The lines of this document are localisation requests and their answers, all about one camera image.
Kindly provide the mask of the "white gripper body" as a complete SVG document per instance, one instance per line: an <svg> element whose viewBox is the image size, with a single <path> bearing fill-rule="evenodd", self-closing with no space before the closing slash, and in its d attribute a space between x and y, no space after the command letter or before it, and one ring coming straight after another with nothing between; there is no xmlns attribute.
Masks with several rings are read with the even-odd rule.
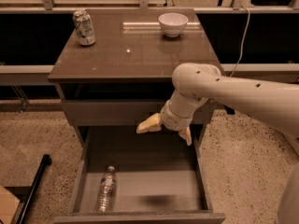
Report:
<svg viewBox="0 0 299 224"><path fill-rule="evenodd" d="M163 125L172 131L182 131L187 129L193 119L195 107L193 105L173 104L168 100L161 110L161 120Z"/></svg>

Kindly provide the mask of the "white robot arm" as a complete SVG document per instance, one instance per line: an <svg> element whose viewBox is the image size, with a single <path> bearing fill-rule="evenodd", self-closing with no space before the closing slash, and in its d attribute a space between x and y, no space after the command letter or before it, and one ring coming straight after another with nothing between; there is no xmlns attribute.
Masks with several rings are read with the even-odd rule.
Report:
<svg viewBox="0 0 299 224"><path fill-rule="evenodd" d="M175 91L139 133L167 128L189 140L203 105L234 110L213 116L197 149L210 201L223 224L299 224L299 103L295 84L224 77L208 64L185 63L172 76Z"/></svg>

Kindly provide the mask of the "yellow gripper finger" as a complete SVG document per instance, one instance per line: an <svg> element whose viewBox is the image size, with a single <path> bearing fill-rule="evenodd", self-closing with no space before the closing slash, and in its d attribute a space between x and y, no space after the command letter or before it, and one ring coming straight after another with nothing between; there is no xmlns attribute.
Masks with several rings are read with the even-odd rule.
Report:
<svg viewBox="0 0 299 224"><path fill-rule="evenodd" d="M137 133L158 132L162 128L161 115L156 113L142 121L136 128Z"/></svg>
<svg viewBox="0 0 299 224"><path fill-rule="evenodd" d="M186 141L186 144L190 146L192 144L192 135L191 130L189 127L187 127L184 130L181 130L178 132L179 136L183 138Z"/></svg>

